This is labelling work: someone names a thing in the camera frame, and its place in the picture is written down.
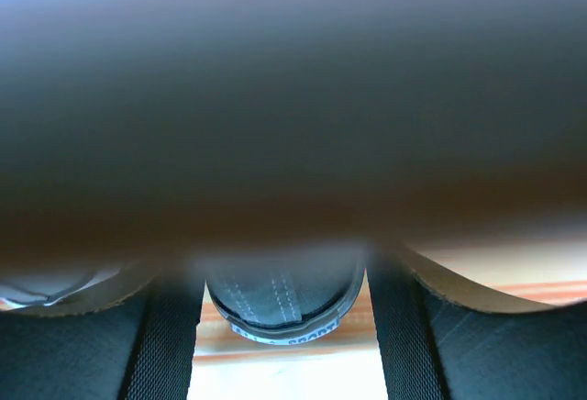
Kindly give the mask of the grey sneaker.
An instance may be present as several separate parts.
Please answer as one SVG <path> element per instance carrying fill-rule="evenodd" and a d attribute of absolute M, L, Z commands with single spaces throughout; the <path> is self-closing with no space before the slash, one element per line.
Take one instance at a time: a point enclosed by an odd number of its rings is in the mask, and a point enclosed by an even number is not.
<path fill-rule="evenodd" d="M 356 302 L 365 260 L 354 254 L 309 264 L 220 263 L 206 270 L 211 300 L 241 337 L 302 345 L 334 332 Z"/>
<path fill-rule="evenodd" d="M 52 306 L 72 294 L 117 276 L 122 271 L 123 268 L 114 267 L 1 277 L 1 301 L 10 309 Z"/>

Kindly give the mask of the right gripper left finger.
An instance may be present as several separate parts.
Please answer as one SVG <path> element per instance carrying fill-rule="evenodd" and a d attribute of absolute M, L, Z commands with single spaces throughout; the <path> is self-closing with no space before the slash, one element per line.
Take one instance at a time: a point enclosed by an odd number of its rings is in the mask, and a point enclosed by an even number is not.
<path fill-rule="evenodd" d="M 138 264 L 52 306 L 1 313 L 4 399 L 184 399 L 205 279 Z"/>

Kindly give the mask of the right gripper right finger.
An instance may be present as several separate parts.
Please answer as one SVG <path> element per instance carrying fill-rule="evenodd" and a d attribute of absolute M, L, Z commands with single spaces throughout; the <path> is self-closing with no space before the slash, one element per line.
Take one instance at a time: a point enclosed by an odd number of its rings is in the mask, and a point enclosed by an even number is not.
<path fill-rule="evenodd" d="M 388 398 L 585 398 L 585 303 L 512 296 L 395 243 L 367 276 Z"/>

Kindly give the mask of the wooden shoe cabinet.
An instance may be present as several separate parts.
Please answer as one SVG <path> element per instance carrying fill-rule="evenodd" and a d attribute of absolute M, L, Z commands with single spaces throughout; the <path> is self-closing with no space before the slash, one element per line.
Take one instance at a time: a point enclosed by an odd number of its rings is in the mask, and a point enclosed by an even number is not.
<path fill-rule="evenodd" d="M 585 232 L 586 0 L 1 0 L 1 275 Z"/>

